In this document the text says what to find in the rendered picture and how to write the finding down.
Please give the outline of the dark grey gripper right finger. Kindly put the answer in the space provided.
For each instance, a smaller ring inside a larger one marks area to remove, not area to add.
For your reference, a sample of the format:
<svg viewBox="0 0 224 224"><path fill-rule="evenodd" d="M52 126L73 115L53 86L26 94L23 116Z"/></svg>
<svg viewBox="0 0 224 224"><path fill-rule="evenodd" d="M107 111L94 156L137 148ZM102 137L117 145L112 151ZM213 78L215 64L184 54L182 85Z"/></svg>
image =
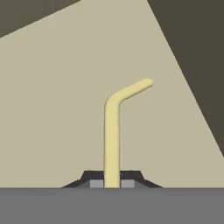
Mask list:
<svg viewBox="0 0 224 224"><path fill-rule="evenodd" d="M121 171L120 178L121 188L161 188L161 185L146 179L140 171Z"/></svg>

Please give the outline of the pale yellow bent straw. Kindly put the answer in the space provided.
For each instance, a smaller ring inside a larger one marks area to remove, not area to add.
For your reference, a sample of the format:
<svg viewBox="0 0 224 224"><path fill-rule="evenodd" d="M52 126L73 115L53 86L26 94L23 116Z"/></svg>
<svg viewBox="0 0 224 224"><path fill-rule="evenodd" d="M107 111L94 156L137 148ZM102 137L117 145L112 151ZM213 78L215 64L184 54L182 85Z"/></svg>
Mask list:
<svg viewBox="0 0 224 224"><path fill-rule="evenodd" d="M113 93L104 105L104 187L120 187L120 106L123 101L153 85L145 78Z"/></svg>

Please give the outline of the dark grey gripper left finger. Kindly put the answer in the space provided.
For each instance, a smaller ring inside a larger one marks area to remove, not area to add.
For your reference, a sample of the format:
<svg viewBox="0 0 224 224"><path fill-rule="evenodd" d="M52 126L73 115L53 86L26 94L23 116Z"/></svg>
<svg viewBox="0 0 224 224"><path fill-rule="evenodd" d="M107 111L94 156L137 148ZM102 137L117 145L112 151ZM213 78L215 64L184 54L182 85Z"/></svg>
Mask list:
<svg viewBox="0 0 224 224"><path fill-rule="evenodd" d="M103 171L84 171L80 177L64 188L103 188Z"/></svg>

